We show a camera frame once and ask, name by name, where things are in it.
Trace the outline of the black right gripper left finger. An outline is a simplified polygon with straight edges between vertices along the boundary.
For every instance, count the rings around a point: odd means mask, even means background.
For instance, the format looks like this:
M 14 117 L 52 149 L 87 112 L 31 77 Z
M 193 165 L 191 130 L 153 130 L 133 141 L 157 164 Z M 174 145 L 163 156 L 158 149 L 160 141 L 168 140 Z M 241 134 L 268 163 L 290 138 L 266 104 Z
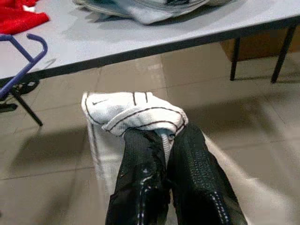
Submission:
M 130 129 L 107 225 L 164 225 L 170 203 L 162 139 L 154 131 Z

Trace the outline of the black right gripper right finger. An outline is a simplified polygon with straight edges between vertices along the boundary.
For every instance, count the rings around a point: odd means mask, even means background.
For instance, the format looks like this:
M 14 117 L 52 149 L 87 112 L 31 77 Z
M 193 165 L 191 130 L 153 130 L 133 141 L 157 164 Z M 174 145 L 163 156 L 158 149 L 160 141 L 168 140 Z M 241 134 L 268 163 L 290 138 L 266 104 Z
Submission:
M 199 127 L 174 139 L 167 166 L 179 225 L 246 225 L 238 199 Z

